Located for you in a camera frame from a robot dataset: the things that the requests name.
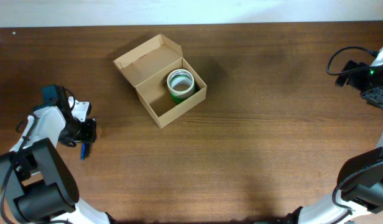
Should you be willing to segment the blue pen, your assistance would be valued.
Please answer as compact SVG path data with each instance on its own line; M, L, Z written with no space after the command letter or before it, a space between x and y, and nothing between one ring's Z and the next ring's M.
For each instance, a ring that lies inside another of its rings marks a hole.
M80 154L80 159L81 161L84 161L86 158L88 158L90 154L90 148L91 144L84 142L81 147L81 154Z

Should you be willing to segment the brown cardboard box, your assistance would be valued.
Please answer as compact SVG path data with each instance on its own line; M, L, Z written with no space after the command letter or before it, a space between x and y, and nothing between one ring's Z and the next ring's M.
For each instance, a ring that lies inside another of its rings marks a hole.
M182 48L159 34L113 61L116 68L136 89L137 95L157 123L164 128L206 99L207 85L183 57ZM195 94L176 104L167 87L167 77L176 69L191 72Z

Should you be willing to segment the white masking tape roll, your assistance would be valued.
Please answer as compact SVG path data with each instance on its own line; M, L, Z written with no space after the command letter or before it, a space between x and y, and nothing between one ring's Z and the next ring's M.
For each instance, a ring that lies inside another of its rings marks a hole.
M185 69L176 69L167 77L167 87L175 96L186 96L195 89L195 79L191 72Z

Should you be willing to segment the green tape roll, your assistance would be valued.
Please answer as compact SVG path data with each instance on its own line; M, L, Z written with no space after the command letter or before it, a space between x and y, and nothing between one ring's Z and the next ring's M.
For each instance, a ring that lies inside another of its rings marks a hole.
M187 93L186 96L175 96L173 93L171 93L171 97L172 97L172 100L176 102L176 104L180 104L181 102L185 101L186 99L188 99L194 94L195 94L195 89Z

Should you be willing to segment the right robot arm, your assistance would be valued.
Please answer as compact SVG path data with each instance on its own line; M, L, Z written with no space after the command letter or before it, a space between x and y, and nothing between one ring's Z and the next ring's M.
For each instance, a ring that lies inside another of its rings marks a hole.
M337 74L335 84L359 90L368 104L383 109L383 61L368 65L350 60ZM375 149L344 163L332 193L283 218L273 218L270 223L349 223L353 218L382 211L383 132Z

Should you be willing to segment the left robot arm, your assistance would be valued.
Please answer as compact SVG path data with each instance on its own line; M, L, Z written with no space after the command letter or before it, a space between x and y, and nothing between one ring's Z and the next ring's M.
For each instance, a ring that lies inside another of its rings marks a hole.
M81 199L57 145L81 145L85 160L96 141L91 103L60 85L42 89L43 102L17 125L19 141L0 155L0 215L6 223L115 223Z

